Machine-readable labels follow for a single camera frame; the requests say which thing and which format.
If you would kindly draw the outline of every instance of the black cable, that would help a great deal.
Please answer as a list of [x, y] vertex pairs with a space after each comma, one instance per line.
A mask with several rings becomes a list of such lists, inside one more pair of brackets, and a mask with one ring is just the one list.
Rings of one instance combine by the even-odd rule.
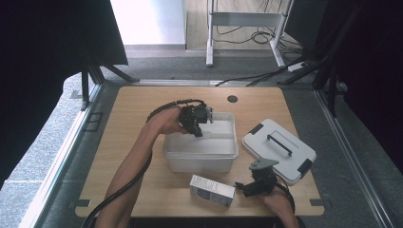
[[[202, 100], [194, 100], [194, 99], [180, 100], [180, 101], [164, 104], [164, 105], [158, 107], [157, 109], [155, 109], [154, 111], [152, 111], [150, 113], [150, 115], [147, 117], [146, 123], [154, 115], [156, 115], [157, 113], [161, 112], [164, 109], [167, 109], [167, 108], [169, 108], [171, 106], [174, 106], [174, 105], [183, 105], [183, 104], [194, 103], [194, 102], [204, 104], [204, 101], [202, 101]], [[131, 188], [144, 175], [145, 171], [148, 169], [149, 165], [151, 164], [151, 159], [152, 159], [152, 151], [151, 151], [150, 156], [148, 157], [147, 162], [145, 163], [143, 168], [139, 171], [139, 173], [131, 181], [129, 181], [127, 184], [125, 184], [121, 189], [117, 190], [115, 193], [113, 193], [108, 198], [104, 199], [104, 201], [102, 201], [100, 204], [98, 204], [98, 206], [96, 206], [92, 210], [92, 212], [86, 217], [86, 220], [84, 220], [84, 222], [83, 222], [81, 227], [82, 228], [89, 227], [92, 224], [92, 221], [94, 220], [95, 216], [104, 207], [106, 207], [108, 204], [110, 204], [112, 201], [114, 201], [116, 198], [118, 198], [121, 194], [123, 194], [125, 191], [127, 191], [129, 188]]]

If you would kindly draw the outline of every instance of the wooden table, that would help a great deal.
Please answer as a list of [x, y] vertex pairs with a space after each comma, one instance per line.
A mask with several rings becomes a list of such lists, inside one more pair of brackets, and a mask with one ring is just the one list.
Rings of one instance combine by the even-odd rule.
[[[238, 97], [229, 103], [227, 97]], [[88, 207], [76, 207], [76, 214], [86, 217], [103, 199], [118, 166], [130, 151], [149, 113], [155, 108], [184, 99], [200, 99], [215, 112], [231, 112], [235, 117], [240, 149], [228, 173], [196, 175], [234, 185], [252, 182], [250, 163], [255, 159], [242, 146], [242, 138], [258, 123], [272, 119], [297, 135], [293, 120], [279, 88], [274, 87], [204, 87], [204, 86], [127, 86], [121, 88], [113, 106], [105, 133], [89, 171], [80, 200], [90, 200]], [[163, 156], [164, 136], [153, 148], [153, 160], [144, 181], [132, 217], [261, 217], [272, 214], [257, 198], [246, 198], [236, 191], [230, 208], [190, 196], [189, 182], [194, 173], [173, 173]], [[322, 205], [311, 171], [290, 187], [296, 201], [296, 214], [318, 216]]]

